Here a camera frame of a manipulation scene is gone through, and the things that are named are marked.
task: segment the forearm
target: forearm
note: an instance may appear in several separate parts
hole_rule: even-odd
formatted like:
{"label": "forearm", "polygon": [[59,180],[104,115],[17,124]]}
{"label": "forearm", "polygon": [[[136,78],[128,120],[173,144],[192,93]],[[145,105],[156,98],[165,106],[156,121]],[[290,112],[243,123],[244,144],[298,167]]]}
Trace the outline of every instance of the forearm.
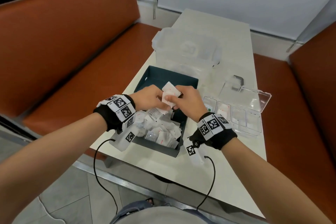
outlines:
{"label": "forearm", "polygon": [[237,138],[222,152],[268,222],[331,224],[294,183]]}
{"label": "forearm", "polygon": [[10,223],[106,131],[93,113],[24,147],[0,164],[0,219]]}

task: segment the person's right hand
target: person's right hand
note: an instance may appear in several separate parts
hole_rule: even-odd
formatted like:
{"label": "person's right hand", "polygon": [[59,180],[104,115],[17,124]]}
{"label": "person's right hand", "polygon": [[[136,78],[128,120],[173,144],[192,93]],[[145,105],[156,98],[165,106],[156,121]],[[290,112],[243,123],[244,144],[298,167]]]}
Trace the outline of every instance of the person's right hand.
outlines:
{"label": "person's right hand", "polygon": [[208,112],[199,91],[192,86],[177,85],[176,88],[182,92],[182,98],[166,96],[166,100],[176,104],[174,109],[180,108],[186,116],[195,122],[199,122],[200,117]]}

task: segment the black cable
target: black cable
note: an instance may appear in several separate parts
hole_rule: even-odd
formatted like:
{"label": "black cable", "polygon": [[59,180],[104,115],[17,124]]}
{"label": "black cable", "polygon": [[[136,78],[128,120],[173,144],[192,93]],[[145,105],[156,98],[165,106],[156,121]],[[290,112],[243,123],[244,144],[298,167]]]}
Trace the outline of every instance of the black cable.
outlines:
{"label": "black cable", "polygon": [[114,196],[111,194],[111,192],[109,192],[100,182],[99,182],[99,180],[98,180],[98,176],[97,176],[97,173],[96,173],[96,157],[97,157],[97,152],[98,152],[98,150],[99,150],[99,148],[104,144],[104,143],[106,143],[107,141],[115,141],[114,139],[108,139],[108,140],[105,140],[105,141],[103,141],[99,146],[98,146],[98,148],[96,149],[96,152],[95,152],[95,154],[94,154],[94,158],[93,158],[93,171],[94,171],[94,175],[95,175],[95,177],[96,177],[96,180],[97,180],[97,182],[98,182],[98,184],[107,192],[107,193],[109,193],[110,195],[111,195],[111,197],[113,198],[113,200],[114,200],[114,203],[115,203],[115,206],[116,206],[116,208],[117,208],[117,210],[116,210],[116,212],[115,212],[115,214],[117,215],[117,213],[118,213],[118,205],[117,205],[117,202],[116,202],[116,200],[114,199]]}
{"label": "black cable", "polygon": [[203,201],[197,206],[196,210],[198,211],[198,208],[204,203],[204,201],[207,199],[207,197],[209,196],[211,190],[212,190],[212,187],[213,187],[213,184],[215,183],[215,178],[216,178],[216,168],[215,168],[215,164],[214,162],[212,161],[212,159],[208,156],[204,156],[204,158],[208,158],[211,160],[212,162],[212,165],[213,165],[213,181],[212,181],[212,184],[211,184],[211,187],[210,187],[210,190],[208,192],[208,194],[205,196],[205,198],[203,199]]}

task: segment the container lid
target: container lid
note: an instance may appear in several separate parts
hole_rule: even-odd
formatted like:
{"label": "container lid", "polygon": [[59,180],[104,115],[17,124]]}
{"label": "container lid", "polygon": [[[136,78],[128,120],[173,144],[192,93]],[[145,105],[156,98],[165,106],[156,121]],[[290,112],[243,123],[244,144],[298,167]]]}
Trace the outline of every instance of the container lid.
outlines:
{"label": "container lid", "polygon": [[267,92],[249,89],[235,80],[229,80],[225,81],[219,99],[224,103],[234,104],[245,110],[262,112],[271,96]]}
{"label": "container lid", "polygon": [[215,38],[176,28],[163,28],[157,32],[152,40],[152,47],[155,51],[208,61],[213,65],[219,63],[222,54]]}

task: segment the blue jeans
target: blue jeans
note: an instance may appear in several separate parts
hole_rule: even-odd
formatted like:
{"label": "blue jeans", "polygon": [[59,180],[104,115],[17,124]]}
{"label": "blue jeans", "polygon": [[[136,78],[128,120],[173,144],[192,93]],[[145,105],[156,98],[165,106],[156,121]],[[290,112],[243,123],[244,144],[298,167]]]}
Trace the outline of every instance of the blue jeans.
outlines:
{"label": "blue jeans", "polygon": [[[117,215],[114,216],[114,218],[112,219],[110,224],[114,224],[114,223],[118,222],[119,220],[121,220],[122,218],[126,218],[129,214],[132,214],[132,213],[135,213],[135,212],[147,209],[147,208],[151,208],[151,207],[153,207],[153,206],[150,203],[148,203],[146,200],[140,200],[140,201],[130,203],[130,204],[124,206],[119,211],[119,213],[117,213]],[[183,211],[200,217],[202,220],[204,220],[208,224],[215,224],[214,222],[209,220],[207,217],[205,217],[203,214],[201,214],[199,211],[196,211],[196,210],[193,210],[193,209],[184,209]]]}

